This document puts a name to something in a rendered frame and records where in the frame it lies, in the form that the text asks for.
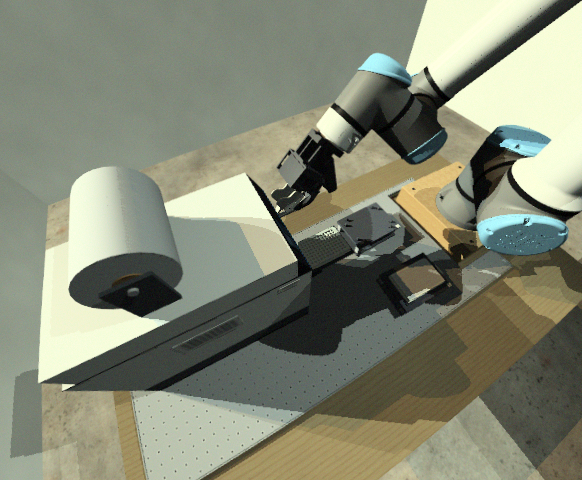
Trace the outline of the white roll of foil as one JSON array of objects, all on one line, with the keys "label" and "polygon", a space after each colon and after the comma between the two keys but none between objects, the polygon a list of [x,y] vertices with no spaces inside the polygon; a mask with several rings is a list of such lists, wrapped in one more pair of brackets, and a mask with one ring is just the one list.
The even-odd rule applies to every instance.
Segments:
[{"label": "white roll of foil", "polygon": [[71,188],[68,292],[95,309],[121,309],[98,293],[128,274],[152,271],[172,288],[183,269],[161,190],[127,167],[96,168]]}]

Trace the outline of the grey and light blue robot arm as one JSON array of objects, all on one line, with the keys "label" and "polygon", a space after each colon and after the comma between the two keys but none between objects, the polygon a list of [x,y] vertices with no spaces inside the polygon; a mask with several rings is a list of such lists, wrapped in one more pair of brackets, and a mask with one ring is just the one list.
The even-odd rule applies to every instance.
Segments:
[{"label": "grey and light blue robot arm", "polygon": [[[426,161],[448,137],[437,108],[581,1],[500,0],[413,75],[371,55],[318,122],[321,136],[349,154],[372,129],[408,164]],[[582,212],[582,111],[551,140],[523,126],[497,127],[438,192],[439,212],[500,254],[560,247],[567,220]]]}]

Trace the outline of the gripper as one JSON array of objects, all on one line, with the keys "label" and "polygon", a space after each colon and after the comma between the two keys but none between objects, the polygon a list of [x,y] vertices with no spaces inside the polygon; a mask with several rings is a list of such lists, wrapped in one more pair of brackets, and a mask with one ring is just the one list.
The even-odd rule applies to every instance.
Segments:
[{"label": "gripper", "polygon": [[[277,201],[276,212],[280,218],[312,203],[325,184],[324,162],[333,154],[339,158],[344,154],[317,134],[321,136],[320,131],[311,129],[297,149],[289,149],[276,167],[287,183],[284,188],[276,189],[271,194]],[[287,155],[289,157],[281,165]]]}]

